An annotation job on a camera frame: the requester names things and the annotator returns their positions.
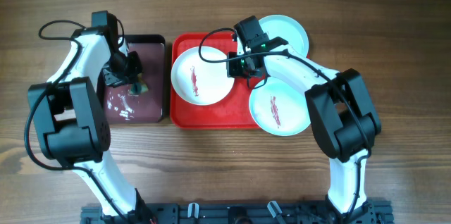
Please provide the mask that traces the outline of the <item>green yellow sponge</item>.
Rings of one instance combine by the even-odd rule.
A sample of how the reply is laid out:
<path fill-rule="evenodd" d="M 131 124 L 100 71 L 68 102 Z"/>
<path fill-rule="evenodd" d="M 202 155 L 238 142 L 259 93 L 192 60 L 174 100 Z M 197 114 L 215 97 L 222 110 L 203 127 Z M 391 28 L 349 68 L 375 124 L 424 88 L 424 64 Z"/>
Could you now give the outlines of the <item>green yellow sponge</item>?
<path fill-rule="evenodd" d="M 128 90 L 128 93 L 133 96 L 138 96 L 138 95 L 141 95 L 141 94 L 147 92 L 148 90 L 149 89 L 148 89 L 148 86 L 145 83 L 145 81 L 142 79 L 139 79 L 137 82 L 131 84 L 130 89 Z"/>

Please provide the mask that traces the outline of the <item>mint green rimmed plate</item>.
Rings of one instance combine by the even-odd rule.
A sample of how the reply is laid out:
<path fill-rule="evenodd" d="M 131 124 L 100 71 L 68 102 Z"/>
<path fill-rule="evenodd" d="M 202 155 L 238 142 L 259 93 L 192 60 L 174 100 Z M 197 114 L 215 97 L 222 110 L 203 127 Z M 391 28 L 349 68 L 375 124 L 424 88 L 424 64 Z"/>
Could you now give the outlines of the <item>mint green rimmed plate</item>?
<path fill-rule="evenodd" d="M 309 52 L 307 32 L 296 20 L 286 15 L 268 15 L 261 18 L 259 23 L 269 39 L 281 37 L 288 42 L 272 51 L 288 49 L 292 55 L 307 57 Z"/>

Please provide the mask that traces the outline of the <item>light blue stained plate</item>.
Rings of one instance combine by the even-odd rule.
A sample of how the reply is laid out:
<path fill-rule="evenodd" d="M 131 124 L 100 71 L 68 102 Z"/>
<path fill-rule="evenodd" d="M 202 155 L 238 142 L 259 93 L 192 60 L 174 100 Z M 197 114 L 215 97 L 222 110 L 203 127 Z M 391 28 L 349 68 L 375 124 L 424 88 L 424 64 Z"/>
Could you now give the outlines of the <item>light blue stained plate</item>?
<path fill-rule="evenodd" d="M 297 135 L 311 124 L 304 95 L 274 77 L 251 91 L 249 112 L 262 130 L 281 137 Z"/>

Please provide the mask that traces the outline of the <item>white plate with red stain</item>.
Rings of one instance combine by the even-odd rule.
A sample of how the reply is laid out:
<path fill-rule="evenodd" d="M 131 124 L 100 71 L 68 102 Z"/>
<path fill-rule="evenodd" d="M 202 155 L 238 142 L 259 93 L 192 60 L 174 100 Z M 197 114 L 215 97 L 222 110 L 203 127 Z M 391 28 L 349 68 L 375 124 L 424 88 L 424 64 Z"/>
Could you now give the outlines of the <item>white plate with red stain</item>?
<path fill-rule="evenodd" d="M 227 76 L 225 63 L 207 63 L 199 56 L 199 47 L 190 48 L 176 58 L 171 69 L 171 83 L 184 101 L 208 106 L 224 99 L 235 79 Z"/>

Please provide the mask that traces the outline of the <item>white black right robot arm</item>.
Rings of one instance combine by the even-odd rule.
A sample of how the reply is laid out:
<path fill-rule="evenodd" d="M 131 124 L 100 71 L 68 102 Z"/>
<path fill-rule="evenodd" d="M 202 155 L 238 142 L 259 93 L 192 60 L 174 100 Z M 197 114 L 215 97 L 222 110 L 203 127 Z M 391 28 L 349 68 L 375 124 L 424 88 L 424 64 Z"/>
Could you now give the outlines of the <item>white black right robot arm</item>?
<path fill-rule="evenodd" d="M 301 94 L 316 143 L 330 160 L 329 204 L 349 221 L 366 202 L 366 160 L 381 121 L 362 76 L 311 61 L 306 30 L 285 15 L 250 16 L 232 28 L 237 53 L 226 59 L 233 77 L 275 78 Z"/>

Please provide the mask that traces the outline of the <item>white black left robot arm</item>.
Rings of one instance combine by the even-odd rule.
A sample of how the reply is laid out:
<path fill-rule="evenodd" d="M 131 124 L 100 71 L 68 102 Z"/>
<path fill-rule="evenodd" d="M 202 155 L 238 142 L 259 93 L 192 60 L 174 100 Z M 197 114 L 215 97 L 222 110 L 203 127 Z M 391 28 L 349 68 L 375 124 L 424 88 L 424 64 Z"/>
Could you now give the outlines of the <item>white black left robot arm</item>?
<path fill-rule="evenodd" d="M 142 90 L 142 64 L 129 51 L 123 25 L 108 11 L 92 13 L 67 38 L 71 49 L 57 72 L 29 88 L 24 144 L 30 159 L 51 171 L 79 175 L 101 204 L 105 223 L 151 223 L 152 211 L 120 172 L 109 147 L 110 127 L 95 87 Z"/>

